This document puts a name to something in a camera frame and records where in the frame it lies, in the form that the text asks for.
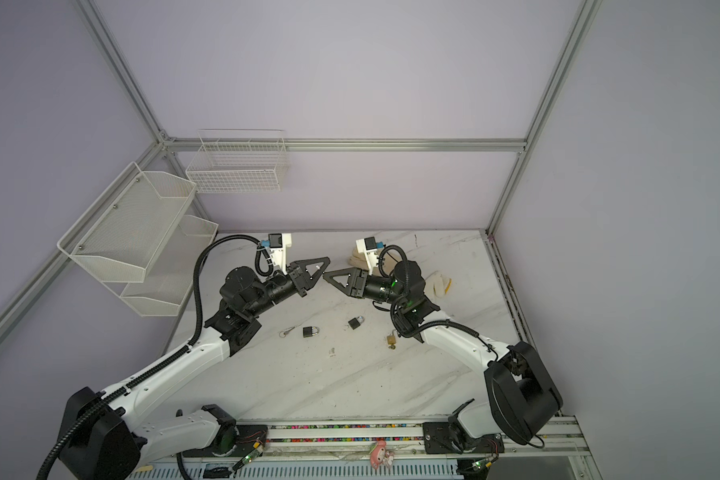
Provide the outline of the brass padlock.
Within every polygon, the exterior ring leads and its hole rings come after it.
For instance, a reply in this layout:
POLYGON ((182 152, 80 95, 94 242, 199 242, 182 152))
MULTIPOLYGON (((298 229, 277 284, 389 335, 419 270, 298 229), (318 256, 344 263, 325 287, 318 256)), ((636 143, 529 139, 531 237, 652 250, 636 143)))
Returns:
POLYGON ((396 336, 396 332, 395 332, 395 331, 392 331, 389 335, 386 336, 386 342, 387 342, 387 347, 388 347, 390 350, 395 350, 395 349, 396 349, 397 336, 396 336))

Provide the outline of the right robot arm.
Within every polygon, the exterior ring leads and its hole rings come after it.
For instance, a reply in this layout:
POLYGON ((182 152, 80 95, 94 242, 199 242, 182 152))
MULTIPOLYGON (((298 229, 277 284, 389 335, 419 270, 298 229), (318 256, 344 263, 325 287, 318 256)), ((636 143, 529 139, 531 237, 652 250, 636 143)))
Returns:
POLYGON ((450 449, 466 452, 497 434, 532 446, 562 408, 562 397, 534 347, 524 341, 510 345, 455 321, 427 296, 417 263, 401 262, 384 275, 350 267, 326 272, 323 279, 348 297, 387 308, 399 337, 442 350, 481 376, 487 400, 470 399, 450 414, 450 449))

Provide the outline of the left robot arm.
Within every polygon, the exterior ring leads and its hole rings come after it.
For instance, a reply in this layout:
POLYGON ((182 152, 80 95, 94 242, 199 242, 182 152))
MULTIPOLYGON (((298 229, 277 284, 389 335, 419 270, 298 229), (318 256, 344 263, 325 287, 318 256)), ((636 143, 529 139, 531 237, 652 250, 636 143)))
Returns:
POLYGON ((100 392, 85 387, 69 398, 39 478, 47 478, 55 461, 78 479, 125 479, 143 464, 174 453, 208 447, 230 451, 236 421, 216 404, 163 422, 148 417, 192 379, 242 350, 259 331, 260 315, 291 296, 305 296, 329 263, 327 257, 294 261, 267 280, 247 266, 231 270, 218 311, 202 320, 188 343, 100 392))

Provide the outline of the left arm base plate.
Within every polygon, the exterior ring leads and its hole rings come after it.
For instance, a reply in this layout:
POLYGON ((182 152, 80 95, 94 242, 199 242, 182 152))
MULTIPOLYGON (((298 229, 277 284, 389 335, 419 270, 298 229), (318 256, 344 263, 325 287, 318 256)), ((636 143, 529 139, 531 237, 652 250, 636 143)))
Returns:
POLYGON ((264 443, 268 427, 263 424, 237 425, 225 429, 212 447, 217 457, 242 458, 251 452, 256 442, 264 443))

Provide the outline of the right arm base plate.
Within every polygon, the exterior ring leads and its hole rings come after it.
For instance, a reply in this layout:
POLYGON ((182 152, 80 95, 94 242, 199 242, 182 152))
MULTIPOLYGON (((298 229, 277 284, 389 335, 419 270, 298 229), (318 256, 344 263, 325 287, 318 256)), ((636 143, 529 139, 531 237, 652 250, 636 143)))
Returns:
POLYGON ((471 437, 456 422, 425 422, 422 424, 427 454, 502 454, 505 452, 500 434, 471 437))

